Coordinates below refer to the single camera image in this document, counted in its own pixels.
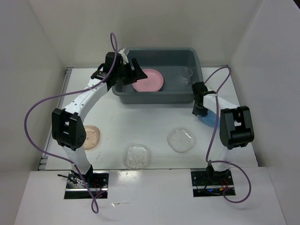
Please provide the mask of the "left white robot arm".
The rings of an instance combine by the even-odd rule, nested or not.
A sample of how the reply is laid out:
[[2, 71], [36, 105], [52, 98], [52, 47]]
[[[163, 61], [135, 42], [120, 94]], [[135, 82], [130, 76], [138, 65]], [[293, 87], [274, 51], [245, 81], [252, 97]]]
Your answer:
[[66, 152], [72, 165], [71, 171], [82, 187], [89, 187], [94, 181], [93, 168], [83, 146], [86, 140], [85, 117], [116, 83], [128, 85], [146, 78], [137, 59], [128, 62], [124, 53], [109, 52], [105, 62], [91, 75], [83, 92], [63, 109], [56, 108], [52, 112], [52, 138]]

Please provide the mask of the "amber glass square plate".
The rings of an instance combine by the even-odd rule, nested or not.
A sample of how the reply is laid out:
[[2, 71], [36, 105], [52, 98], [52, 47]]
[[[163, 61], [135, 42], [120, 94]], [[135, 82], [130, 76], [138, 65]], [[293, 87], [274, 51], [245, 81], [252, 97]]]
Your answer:
[[83, 144], [84, 150], [93, 150], [101, 143], [101, 131], [93, 125], [86, 125], [84, 128], [86, 132], [86, 139]]

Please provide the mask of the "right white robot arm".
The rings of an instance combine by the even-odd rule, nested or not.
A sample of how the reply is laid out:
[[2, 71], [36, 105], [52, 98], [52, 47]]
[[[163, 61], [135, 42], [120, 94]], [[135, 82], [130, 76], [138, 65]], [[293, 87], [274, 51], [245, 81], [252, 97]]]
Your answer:
[[[206, 86], [207, 81], [222, 69], [228, 70], [227, 77], [217, 90], [209, 90]], [[192, 84], [194, 95], [192, 114], [200, 118], [202, 123], [213, 128], [213, 134], [205, 156], [205, 161], [208, 163], [205, 177], [210, 184], [217, 184], [229, 166], [232, 165], [238, 168], [228, 159], [209, 159], [216, 134], [219, 134], [219, 139], [227, 150], [246, 147], [255, 137], [250, 109], [247, 106], [234, 105], [218, 95], [231, 76], [231, 72], [229, 66], [222, 66], [215, 70], [205, 81]]]

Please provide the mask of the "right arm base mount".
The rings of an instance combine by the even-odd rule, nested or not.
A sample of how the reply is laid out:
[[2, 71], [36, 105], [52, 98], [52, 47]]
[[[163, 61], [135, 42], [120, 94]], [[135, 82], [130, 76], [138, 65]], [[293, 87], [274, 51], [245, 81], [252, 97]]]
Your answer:
[[222, 172], [209, 172], [207, 169], [191, 170], [193, 197], [217, 197], [236, 195], [232, 173], [229, 169]]

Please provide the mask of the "clear glass square plate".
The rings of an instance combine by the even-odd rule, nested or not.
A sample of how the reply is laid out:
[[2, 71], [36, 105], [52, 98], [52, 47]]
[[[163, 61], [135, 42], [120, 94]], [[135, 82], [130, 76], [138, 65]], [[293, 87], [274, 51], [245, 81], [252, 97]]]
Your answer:
[[151, 150], [144, 144], [131, 144], [123, 152], [123, 164], [129, 170], [146, 169], [151, 162]]

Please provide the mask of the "clear textured glass plate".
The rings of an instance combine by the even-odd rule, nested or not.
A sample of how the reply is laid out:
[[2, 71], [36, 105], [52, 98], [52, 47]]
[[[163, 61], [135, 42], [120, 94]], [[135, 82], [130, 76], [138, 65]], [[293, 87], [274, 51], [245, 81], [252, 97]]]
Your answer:
[[176, 127], [167, 135], [167, 142], [175, 152], [186, 154], [195, 146], [196, 138], [189, 129]]

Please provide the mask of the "clear glass cup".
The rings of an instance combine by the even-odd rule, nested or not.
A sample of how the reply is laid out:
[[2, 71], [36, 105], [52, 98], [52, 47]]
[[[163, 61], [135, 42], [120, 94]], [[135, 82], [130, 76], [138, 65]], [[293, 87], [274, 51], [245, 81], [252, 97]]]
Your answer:
[[192, 69], [190, 69], [188, 67], [182, 67], [179, 71], [179, 83], [180, 83], [180, 85], [183, 85], [183, 86], [189, 85], [192, 75], [193, 75]]

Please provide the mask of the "pink plastic plate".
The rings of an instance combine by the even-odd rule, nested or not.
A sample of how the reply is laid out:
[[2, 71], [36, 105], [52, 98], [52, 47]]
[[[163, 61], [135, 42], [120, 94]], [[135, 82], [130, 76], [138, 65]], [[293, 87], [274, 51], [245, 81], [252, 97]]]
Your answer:
[[155, 69], [142, 69], [147, 75], [147, 79], [139, 80], [132, 84], [137, 92], [157, 92], [160, 91], [164, 84], [164, 78], [160, 72]]

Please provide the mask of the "blue plastic plate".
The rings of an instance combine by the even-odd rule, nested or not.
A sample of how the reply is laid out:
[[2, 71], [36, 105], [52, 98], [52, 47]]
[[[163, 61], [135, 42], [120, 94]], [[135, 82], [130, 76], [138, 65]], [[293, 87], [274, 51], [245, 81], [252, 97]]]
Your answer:
[[205, 125], [211, 128], [215, 127], [217, 115], [213, 111], [208, 110], [206, 116], [198, 116], [198, 118]]

